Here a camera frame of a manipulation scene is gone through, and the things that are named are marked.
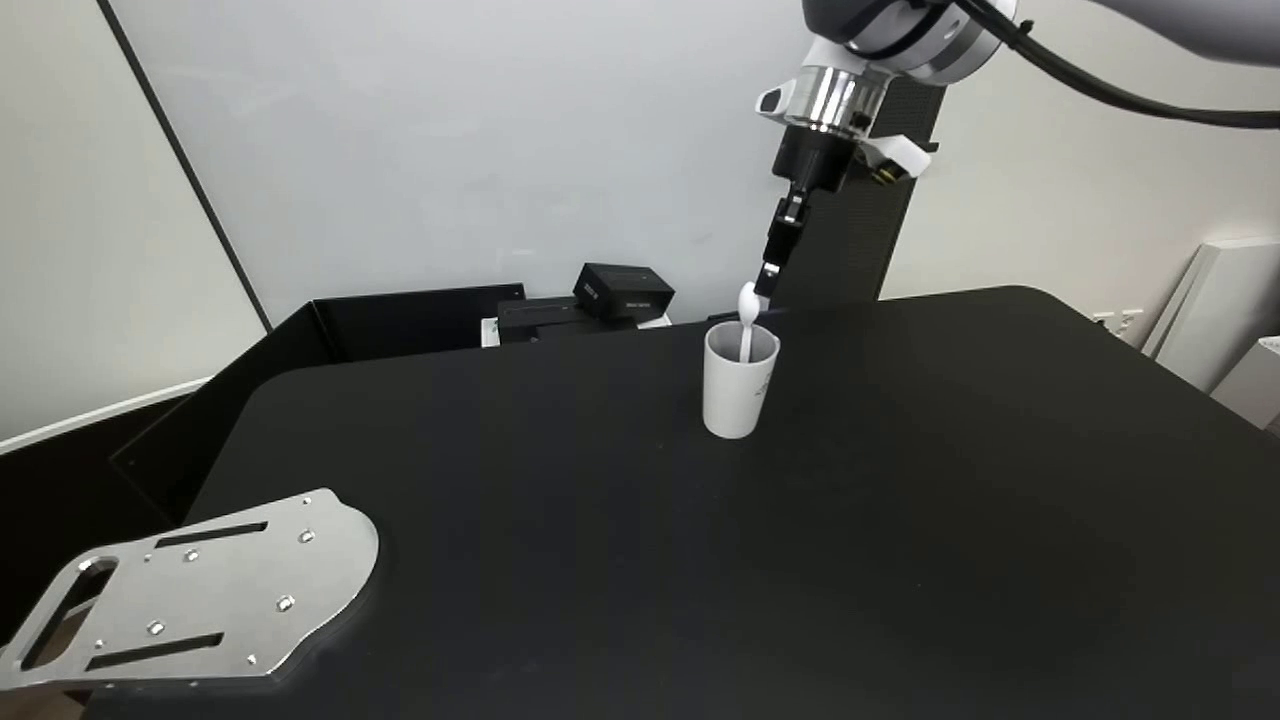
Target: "perforated metal bracket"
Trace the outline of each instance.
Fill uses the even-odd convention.
[[[331,493],[91,547],[3,646],[0,693],[278,676],[362,596],[377,553],[371,520]]]

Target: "black tabletop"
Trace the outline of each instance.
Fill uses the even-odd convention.
[[[1280,443],[1037,291],[779,321],[748,443],[699,329],[272,378],[196,514],[338,487],[369,616],[317,716],[1275,716]]]

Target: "white cup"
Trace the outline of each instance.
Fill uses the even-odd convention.
[[[745,439],[756,431],[769,378],[785,339],[763,323],[754,323],[754,350],[741,356],[745,323],[727,321],[703,334],[703,425],[722,439]]]

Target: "metal plate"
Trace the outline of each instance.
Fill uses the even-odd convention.
[[[265,678],[369,584],[379,536],[310,493],[73,558],[0,655],[0,693],[163,678]],[[101,586],[82,631],[42,664],[51,624]]]

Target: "cable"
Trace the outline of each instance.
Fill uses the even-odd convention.
[[[1046,46],[1040,41],[1031,41],[1031,23],[1016,23],[1010,21],[1002,6],[992,6],[987,0],[958,0],[981,28],[987,28],[1005,46],[1019,51],[1027,62],[1037,62],[1040,72],[1049,72],[1052,81],[1124,106],[1124,111],[1140,111],[1140,115],[1159,115],[1159,119],[1183,119],[1183,123],[1213,123],[1213,129],[1280,129],[1280,111],[1226,111],[1226,106],[1178,106],[1178,102],[1159,102],[1150,95],[1136,95],[1130,88],[1115,88],[1093,72],[1084,72],[1079,62],[1057,54],[1052,46]]]

